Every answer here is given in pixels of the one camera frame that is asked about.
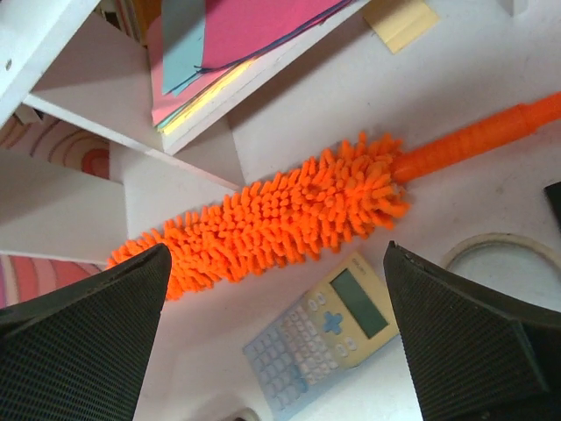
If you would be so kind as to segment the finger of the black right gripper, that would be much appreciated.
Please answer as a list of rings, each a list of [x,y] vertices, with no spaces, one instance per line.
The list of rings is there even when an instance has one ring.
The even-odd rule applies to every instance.
[[[561,218],[561,182],[555,182],[544,189],[544,194],[555,218]]]

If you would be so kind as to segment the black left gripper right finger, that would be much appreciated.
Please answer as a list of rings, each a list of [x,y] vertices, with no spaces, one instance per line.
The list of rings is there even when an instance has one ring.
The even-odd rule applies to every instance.
[[[425,420],[558,420],[560,314],[390,242],[383,268]]]

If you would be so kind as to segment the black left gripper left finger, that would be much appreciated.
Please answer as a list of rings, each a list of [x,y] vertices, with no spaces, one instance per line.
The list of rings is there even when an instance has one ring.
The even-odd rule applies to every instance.
[[[131,420],[166,299],[158,244],[1,311],[3,420]]]

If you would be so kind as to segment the blue beige scientific calculator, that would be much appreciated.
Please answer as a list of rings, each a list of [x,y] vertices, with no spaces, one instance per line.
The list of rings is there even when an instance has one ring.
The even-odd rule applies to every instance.
[[[243,349],[276,420],[289,420],[399,333],[387,285],[350,254]]]

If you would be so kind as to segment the orange chenille duster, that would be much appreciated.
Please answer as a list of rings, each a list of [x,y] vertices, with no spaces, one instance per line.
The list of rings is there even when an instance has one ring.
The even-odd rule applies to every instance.
[[[172,259],[167,298],[239,282],[338,252],[377,228],[392,229],[409,210],[404,184],[534,133],[560,117],[560,96],[521,103],[416,150],[384,135],[344,141],[300,167],[255,182],[219,204],[168,219],[114,250],[109,267],[162,244]]]

